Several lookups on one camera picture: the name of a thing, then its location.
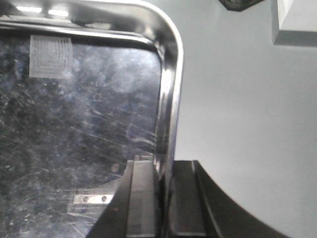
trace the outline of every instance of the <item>gray wall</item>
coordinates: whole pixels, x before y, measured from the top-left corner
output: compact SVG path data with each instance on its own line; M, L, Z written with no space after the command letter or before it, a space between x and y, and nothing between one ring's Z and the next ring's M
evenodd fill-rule
M176 159L198 159L253 215L316 238L317 49L274 46L270 1L148 0L178 27L185 69Z

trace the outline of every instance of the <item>metal tray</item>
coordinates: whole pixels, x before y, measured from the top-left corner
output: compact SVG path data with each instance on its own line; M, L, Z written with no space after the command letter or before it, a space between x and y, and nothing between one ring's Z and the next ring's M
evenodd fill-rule
M169 191L183 49L162 11L4 0L0 45L0 237L84 237L134 156Z

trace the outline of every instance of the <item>metal plate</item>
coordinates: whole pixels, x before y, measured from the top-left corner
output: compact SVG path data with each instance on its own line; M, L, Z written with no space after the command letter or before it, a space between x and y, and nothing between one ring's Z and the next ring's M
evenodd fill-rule
M169 18L140 1L1 4L0 235L83 237L135 155L168 191L183 59ZM31 36L71 39L71 74L30 77Z

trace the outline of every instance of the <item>scratched surface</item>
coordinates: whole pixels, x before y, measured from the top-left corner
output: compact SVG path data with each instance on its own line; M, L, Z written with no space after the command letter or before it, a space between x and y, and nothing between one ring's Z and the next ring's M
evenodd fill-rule
M160 62L73 41L68 79L30 78L29 51L0 37L0 237L84 237L95 217L69 213L74 195L153 152Z

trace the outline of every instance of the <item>black plastic part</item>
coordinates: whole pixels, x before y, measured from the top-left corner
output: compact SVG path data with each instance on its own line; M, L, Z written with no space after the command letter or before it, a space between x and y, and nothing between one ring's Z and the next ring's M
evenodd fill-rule
M219 0L230 11L243 11L263 0Z
M152 160L134 162L127 238L159 236L158 180L155 176Z
M217 237L214 232L221 238L287 238L236 204L198 161L193 164L209 238Z
M175 161L169 207L169 234L173 238L205 238L206 231L191 161Z
M133 165L133 161L128 161L120 187L86 238L125 238Z

